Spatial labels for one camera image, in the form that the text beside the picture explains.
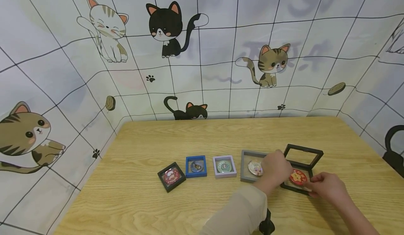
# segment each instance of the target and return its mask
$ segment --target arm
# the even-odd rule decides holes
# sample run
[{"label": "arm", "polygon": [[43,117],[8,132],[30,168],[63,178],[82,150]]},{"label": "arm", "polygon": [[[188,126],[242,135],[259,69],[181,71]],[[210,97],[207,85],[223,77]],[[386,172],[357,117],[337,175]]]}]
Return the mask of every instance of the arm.
[{"label": "arm", "polygon": [[355,205],[337,175],[322,172],[312,177],[311,182],[306,182],[305,187],[312,190],[312,197],[324,198],[338,211],[351,235],[379,235]]},{"label": "arm", "polygon": [[234,192],[223,209],[203,226],[200,235],[249,235],[267,215],[267,196],[252,185]]},{"label": "arm", "polygon": [[335,205],[334,208],[338,211],[352,235],[379,235],[351,198]]},{"label": "arm", "polygon": [[292,166],[277,150],[261,162],[264,174],[253,185],[242,187],[227,205],[213,215],[200,235],[249,235],[265,220],[267,196],[292,173]]}]

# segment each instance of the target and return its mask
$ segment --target hand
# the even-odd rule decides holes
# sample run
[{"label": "hand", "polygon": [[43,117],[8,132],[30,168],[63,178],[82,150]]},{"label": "hand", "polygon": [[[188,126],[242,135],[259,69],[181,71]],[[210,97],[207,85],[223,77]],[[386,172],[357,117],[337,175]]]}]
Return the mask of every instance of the hand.
[{"label": "hand", "polygon": [[261,167],[264,171],[263,177],[270,180],[275,186],[286,181],[293,172],[290,162],[285,159],[281,150],[276,150],[265,156],[261,162]]},{"label": "hand", "polygon": [[281,150],[276,150],[265,156],[261,161],[261,167],[264,173],[258,181],[253,183],[253,186],[266,195],[269,195],[275,187],[286,181],[293,172],[292,166],[285,159]]},{"label": "hand", "polygon": [[309,193],[312,197],[322,197],[331,204],[341,203],[351,198],[344,182],[336,174],[321,172],[310,180],[311,182],[305,182],[303,186],[312,190]]}]

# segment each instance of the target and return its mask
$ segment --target wall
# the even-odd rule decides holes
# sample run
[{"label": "wall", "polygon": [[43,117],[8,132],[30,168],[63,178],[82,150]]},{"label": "wall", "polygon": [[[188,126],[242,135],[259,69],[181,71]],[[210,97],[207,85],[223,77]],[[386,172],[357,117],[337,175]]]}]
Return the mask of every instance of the wall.
[{"label": "wall", "polygon": [[404,176],[403,7],[0,0],[0,234],[51,234],[132,120],[338,116]]}]

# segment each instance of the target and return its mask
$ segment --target badge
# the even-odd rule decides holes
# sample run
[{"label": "badge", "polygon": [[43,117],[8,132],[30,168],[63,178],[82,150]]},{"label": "badge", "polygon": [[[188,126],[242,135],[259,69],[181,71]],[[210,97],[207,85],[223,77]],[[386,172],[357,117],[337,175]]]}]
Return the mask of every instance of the badge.
[{"label": "badge", "polygon": [[203,170],[203,161],[192,161],[190,167],[194,173],[200,172]]},{"label": "badge", "polygon": [[306,175],[298,169],[293,169],[293,173],[290,175],[289,179],[293,184],[298,186],[302,186],[304,182],[307,182]]},{"label": "badge", "polygon": [[180,177],[180,174],[176,168],[171,168],[164,173],[164,181],[170,185],[176,182]]},{"label": "badge", "polygon": [[219,163],[217,164],[217,171],[219,173],[231,172],[231,163],[226,160],[219,161]]},{"label": "badge", "polygon": [[252,160],[248,163],[248,170],[255,174],[256,176],[261,176],[263,174],[263,170],[261,167],[261,163],[258,160]]}]

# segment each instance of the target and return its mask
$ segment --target beige sleeve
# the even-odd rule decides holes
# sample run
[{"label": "beige sleeve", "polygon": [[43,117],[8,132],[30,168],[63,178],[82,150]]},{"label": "beige sleeve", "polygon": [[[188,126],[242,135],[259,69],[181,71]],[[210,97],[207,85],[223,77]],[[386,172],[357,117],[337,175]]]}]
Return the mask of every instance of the beige sleeve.
[{"label": "beige sleeve", "polygon": [[234,192],[203,226],[200,235],[250,235],[267,216],[267,196],[253,185]]}]

